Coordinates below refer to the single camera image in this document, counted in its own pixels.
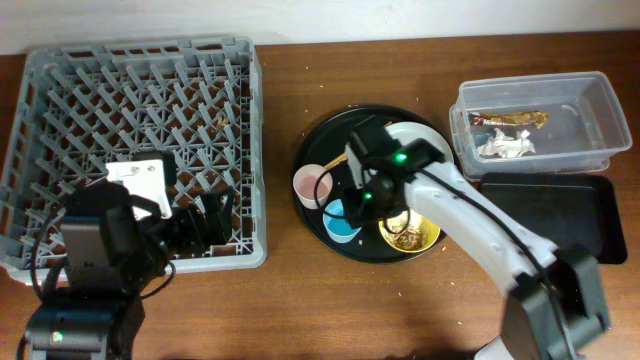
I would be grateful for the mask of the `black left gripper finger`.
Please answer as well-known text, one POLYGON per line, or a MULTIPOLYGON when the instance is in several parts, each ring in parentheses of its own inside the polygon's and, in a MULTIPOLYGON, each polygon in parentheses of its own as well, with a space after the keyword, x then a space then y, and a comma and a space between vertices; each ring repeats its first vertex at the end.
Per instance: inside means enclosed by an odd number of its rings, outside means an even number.
POLYGON ((232 212, 234 207, 234 195, 231 188, 226 188, 219 194, 220 211, 219 219, 224 242, 228 243, 232 235, 232 212))
POLYGON ((206 240, 210 245, 222 245, 223 230, 221 229, 219 216, 219 195, 215 192, 207 192, 201 194, 200 199, 206 221, 206 240))

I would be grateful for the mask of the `wooden chopstick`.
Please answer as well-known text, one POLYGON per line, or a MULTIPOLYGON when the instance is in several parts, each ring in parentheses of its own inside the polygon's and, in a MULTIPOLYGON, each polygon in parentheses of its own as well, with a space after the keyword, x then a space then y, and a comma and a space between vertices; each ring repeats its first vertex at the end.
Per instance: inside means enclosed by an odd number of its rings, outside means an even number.
POLYGON ((327 170, 330 170, 338 165, 340 165, 341 163, 345 162, 347 160, 347 156, 345 153, 342 153, 340 156, 336 157, 335 159, 333 159, 332 161, 330 161, 329 163, 327 163, 324 168, 327 170))

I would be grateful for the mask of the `light blue plastic cup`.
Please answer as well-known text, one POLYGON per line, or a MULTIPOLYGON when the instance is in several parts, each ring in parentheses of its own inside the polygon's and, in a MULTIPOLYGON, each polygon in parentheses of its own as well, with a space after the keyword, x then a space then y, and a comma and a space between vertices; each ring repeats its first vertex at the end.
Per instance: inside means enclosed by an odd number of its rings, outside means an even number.
POLYGON ((331 240, 338 244, 346 244, 353 240, 361 228, 353 228, 344 219, 344 207, 340 199, 329 203, 323 214, 323 224, 331 240))

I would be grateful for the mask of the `yellow bowl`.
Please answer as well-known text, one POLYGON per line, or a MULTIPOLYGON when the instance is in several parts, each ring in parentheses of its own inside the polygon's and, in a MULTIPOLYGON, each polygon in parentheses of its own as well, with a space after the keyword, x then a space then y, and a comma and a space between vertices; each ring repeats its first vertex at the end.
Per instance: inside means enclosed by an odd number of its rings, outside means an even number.
POLYGON ((428 250, 442 235, 435 223, 413 210, 381 220, 379 230, 388 245, 403 253, 428 250))

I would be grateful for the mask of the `pink plastic cup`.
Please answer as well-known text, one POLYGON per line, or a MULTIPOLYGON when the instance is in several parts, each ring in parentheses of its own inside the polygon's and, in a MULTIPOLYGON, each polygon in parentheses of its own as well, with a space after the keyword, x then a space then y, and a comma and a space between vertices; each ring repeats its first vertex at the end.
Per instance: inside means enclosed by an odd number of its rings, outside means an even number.
POLYGON ((319 183, 318 178, 325 168, 318 164, 307 164, 294 174, 292 185, 300 203, 307 209, 315 210, 324 205, 333 188, 333 178, 327 173, 319 183))

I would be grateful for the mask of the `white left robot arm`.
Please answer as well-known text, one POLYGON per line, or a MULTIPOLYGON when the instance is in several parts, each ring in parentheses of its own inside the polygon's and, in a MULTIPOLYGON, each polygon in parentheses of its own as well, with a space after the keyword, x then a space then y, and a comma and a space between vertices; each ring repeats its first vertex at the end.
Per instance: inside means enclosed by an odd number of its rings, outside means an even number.
POLYGON ((130 359, 145 318, 147 285, 171 281, 171 259, 224 244, 232 232, 230 189, 201 194, 201 207, 174 209, 103 182, 68 196, 60 230, 65 258, 34 290, 40 306, 20 339, 19 359, 130 359))

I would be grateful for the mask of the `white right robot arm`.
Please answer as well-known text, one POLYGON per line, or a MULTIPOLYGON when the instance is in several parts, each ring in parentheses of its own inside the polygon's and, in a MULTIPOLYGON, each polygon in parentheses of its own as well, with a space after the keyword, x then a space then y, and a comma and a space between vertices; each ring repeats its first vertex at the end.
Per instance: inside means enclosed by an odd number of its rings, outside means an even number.
POLYGON ((520 225, 432 143, 352 139, 345 153, 355 183, 343 197, 350 222, 412 210, 455 240, 504 295, 500 334, 474 358, 577 359, 581 347, 609 330, 597 260, 520 225))

